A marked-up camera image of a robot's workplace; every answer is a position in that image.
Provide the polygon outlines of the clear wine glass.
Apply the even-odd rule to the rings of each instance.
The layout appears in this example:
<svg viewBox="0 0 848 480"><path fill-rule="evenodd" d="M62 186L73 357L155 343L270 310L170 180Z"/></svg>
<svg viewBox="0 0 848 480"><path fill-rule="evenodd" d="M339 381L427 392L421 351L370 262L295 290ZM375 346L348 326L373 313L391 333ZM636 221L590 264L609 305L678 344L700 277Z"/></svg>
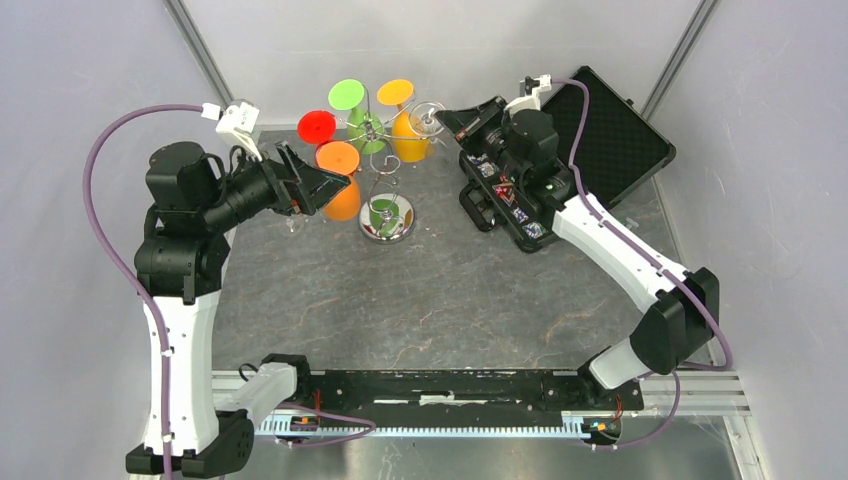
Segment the clear wine glass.
<svg viewBox="0 0 848 480"><path fill-rule="evenodd" d="M437 113L444 109L445 106L440 102L422 101L409 112L409 126L414 137L416 137L413 162L434 156L437 152L437 146L442 144L439 136L444 130L444 126L437 118Z"/></svg>
<svg viewBox="0 0 848 480"><path fill-rule="evenodd" d="M305 228L306 220L300 215L287 216L281 224L282 233L293 237L299 235Z"/></svg>

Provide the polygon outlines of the clear wine glass front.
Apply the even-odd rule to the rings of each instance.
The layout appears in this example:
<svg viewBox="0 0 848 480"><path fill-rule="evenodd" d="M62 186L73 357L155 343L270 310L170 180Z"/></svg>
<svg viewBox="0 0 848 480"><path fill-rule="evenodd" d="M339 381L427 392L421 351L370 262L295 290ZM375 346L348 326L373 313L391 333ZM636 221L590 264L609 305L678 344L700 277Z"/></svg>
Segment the clear wine glass front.
<svg viewBox="0 0 848 480"><path fill-rule="evenodd" d="M287 216L281 224L282 233L293 237L299 235L305 228L306 220L300 215Z"/></svg>

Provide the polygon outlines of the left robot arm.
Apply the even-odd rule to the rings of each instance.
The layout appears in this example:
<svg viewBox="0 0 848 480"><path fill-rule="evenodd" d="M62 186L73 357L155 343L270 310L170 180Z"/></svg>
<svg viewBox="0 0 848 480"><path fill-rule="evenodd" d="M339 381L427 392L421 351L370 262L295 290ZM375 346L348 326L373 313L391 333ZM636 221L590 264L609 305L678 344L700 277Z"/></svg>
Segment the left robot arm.
<svg viewBox="0 0 848 480"><path fill-rule="evenodd" d="M270 354L233 394L214 400L212 333L227 236L265 210L315 214L350 180L307 164L285 143L227 171L200 144L181 141L151 155L145 182L153 202L134 267L151 333L154 403L126 467L217 479L247 464L256 428L279 404L302 407L314 394L304 356Z"/></svg>

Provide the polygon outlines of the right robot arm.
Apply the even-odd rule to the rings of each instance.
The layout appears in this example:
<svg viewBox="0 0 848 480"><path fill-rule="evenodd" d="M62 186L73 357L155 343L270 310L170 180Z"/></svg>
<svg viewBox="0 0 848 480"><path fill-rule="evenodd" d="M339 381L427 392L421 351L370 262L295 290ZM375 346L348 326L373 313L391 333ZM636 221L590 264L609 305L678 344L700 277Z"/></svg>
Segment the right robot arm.
<svg viewBox="0 0 848 480"><path fill-rule="evenodd" d="M442 110L467 176L460 202L481 231L503 227L523 252L562 241L585 254L628 295L641 314L631 334L587 360L577 392L591 408L618 387L668 374L715 335L720 287L707 268L690 269L661 254L615 219L587 176L598 164L659 162L672 146L649 125L625 128L607 107L573 100L565 110L515 110L501 97Z"/></svg>

